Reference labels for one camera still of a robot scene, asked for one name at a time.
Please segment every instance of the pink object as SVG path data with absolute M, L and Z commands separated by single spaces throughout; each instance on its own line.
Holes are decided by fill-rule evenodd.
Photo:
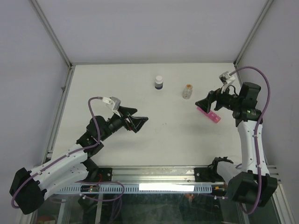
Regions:
M 202 112 L 204 115 L 206 115 L 209 119 L 211 119 L 214 123 L 218 123 L 221 120 L 221 117 L 219 117 L 216 113 L 213 111 L 210 111 L 209 113 L 204 112 L 200 107 L 197 107 L 197 109 Z

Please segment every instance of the bottle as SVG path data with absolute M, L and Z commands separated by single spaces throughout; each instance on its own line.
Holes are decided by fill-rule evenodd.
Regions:
M 190 99 L 191 97 L 191 94 L 192 94 L 192 85 L 191 84 L 188 84 L 186 85 L 186 87 L 184 88 L 184 91 L 183 91 L 183 98 L 184 99 Z
M 155 88 L 157 90 L 160 90 L 160 89 L 163 88 L 163 78 L 162 78 L 162 76 L 156 76 Z

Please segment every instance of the white wall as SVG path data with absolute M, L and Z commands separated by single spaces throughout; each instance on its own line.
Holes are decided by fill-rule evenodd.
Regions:
M 249 46 L 240 66 L 261 69 L 271 85 L 264 117 L 263 145 L 270 164 L 276 164 L 288 201 L 299 222 L 299 1 L 275 1 Z M 241 72 L 242 81 L 260 84 L 259 108 L 266 86 L 254 71 Z
M 14 223 L 15 172 L 41 162 L 67 68 L 29 1 L 0 7 L 0 222 Z
M 266 0 L 38 0 L 74 63 L 233 62 Z

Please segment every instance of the white bottle cap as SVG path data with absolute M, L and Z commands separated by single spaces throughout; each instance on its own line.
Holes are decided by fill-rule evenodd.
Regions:
M 157 84 L 161 84 L 161 83 L 163 83 L 163 78 L 162 78 L 162 76 L 156 76 L 156 80 L 155 80 L 155 82 L 156 82 Z

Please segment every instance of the perforated metal strip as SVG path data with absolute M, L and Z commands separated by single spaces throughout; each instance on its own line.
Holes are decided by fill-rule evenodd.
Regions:
M 56 194 L 80 194 L 82 184 L 72 184 L 68 187 L 61 189 Z M 98 192 L 84 192 L 84 194 L 119 194 L 122 192 L 122 187 L 118 185 L 101 185 Z M 139 190 L 138 184 L 125 185 L 125 194 L 178 194 L 178 193 L 194 193 L 194 194 L 210 194 L 212 186 L 210 184 L 196 184 L 194 191 L 159 191 L 159 190 Z

